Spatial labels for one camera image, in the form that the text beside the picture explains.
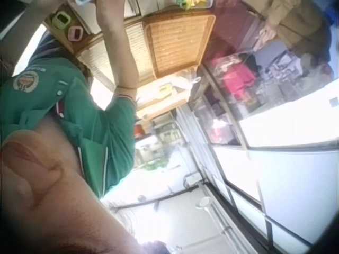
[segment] small container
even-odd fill
[[[68,29],[68,40],[69,41],[81,41],[84,35],[84,29],[79,25],[71,26]]]
[[[91,0],[75,0],[75,3],[80,6],[80,5],[83,5],[83,4],[87,4],[90,1]]]
[[[65,29],[71,22],[72,18],[64,11],[60,11],[52,19],[52,24],[58,29]]]
[[[190,9],[209,9],[213,5],[213,0],[206,0],[206,3],[202,2],[197,4],[196,6],[191,7]],[[179,4],[181,9],[186,9],[186,5],[183,3]]]

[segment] woven basket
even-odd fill
[[[157,79],[200,65],[216,17],[191,13],[145,20],[145,38]]]

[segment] skin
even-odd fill
[[[63,2],[33,2],[2,42],[2,61],[15,66],[34,31]],[[135,98],[139,77],[123,9],[124,0],[97,1],[116,93]],[[52,113],[34,131],[15,132],[2,144],[1,181],[2,211],[32,249],[51,253],[56,246],[76,244],[98,253],[153,253],[152,247],[141,247],[92,193],[77,153]]]

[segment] patch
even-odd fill
[[[25,93],[32,92],[39,83],[39,75],[35,71],[25,71],[14,80],[13,87]]]

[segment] green jacket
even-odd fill
[[[99,198],[133,167],[135,104],[117,97],[105,111],[99,109],[85,77],[65,58],[38,60],[2,81],[0,106],[1,144],[17,130],[34,130],[55,111],[79,153],[85,180]]]

